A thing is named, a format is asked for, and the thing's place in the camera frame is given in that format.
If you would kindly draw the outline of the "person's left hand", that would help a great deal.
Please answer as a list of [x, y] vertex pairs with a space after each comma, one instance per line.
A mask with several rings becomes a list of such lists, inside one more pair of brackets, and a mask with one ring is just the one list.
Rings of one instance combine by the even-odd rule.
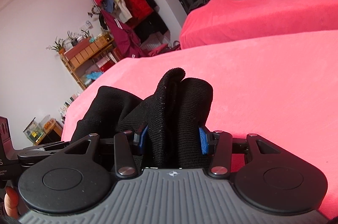
[[19, 219], [18, 212], [19, 196], [17, 192], [10, 186], [6, 186], [5, 191], [6, 191], [4, 197], [5, 211], [9, 217]]

